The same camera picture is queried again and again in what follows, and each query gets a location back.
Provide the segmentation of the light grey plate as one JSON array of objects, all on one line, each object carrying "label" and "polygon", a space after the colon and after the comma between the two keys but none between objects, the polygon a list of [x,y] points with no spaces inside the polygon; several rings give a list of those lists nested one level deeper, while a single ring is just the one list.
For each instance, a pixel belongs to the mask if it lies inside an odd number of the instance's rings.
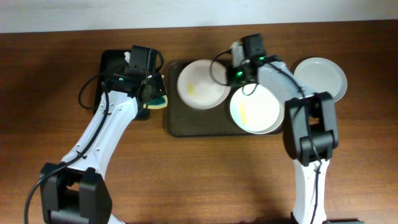
[{"label": "light grey plate", "polygon": [[348,88],[344,71],[326,58],[312,57],[303,60],[297,65],[294,76],[317,92],[327,91],[334,101],[342,99]]}]

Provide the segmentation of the pale pink plate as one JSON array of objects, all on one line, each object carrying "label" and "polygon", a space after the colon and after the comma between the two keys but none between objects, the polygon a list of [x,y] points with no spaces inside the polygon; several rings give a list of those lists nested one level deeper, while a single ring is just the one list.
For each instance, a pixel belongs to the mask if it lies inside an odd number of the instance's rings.
[{"label": "pale pink plate", "polygon": [[177,79],[177,91],[181,100],[191,108],[208,110],[224,102],[231,91],[230,86],[219,83],[226,82],[226,67],[209,59],[196,60],[188,64]]}]

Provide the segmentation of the green and yellow sponge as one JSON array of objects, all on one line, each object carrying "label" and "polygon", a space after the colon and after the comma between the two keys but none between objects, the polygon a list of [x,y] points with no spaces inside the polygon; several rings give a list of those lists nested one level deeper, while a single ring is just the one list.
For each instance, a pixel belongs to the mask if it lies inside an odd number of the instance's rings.
[{"label": "green and yellow sponge", "polygon": [[167,95],[164,95],[159,98],[151,100],[148,103],[147,108],[150,110],[160,110],[166,108],[167,105],[168,105],[168,98]]}]

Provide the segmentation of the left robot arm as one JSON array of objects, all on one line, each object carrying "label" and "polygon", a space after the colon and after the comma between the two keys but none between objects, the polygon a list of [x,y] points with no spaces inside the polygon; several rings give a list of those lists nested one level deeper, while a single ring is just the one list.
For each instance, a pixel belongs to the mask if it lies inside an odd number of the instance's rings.
[{"label": "left robot arm", "polygon": [[120,223],[105,184],[106,171],[127,126],[167,92],[159,69],[107,72],[93,119],[59,164],[46,163],[40,189],[45,223]]}]

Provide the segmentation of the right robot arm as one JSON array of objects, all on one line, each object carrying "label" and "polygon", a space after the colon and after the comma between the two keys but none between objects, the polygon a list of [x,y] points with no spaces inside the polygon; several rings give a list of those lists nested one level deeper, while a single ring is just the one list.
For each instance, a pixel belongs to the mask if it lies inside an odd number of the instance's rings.
[{"label": "right robot arm", "polygon": [[295,167],[294,223],[326,223],[326,171],[339,142],[335,103],[327,92],[305,86],[276,55],[233,54],[235,84],[255,83],[284,104],[285,150]]}]

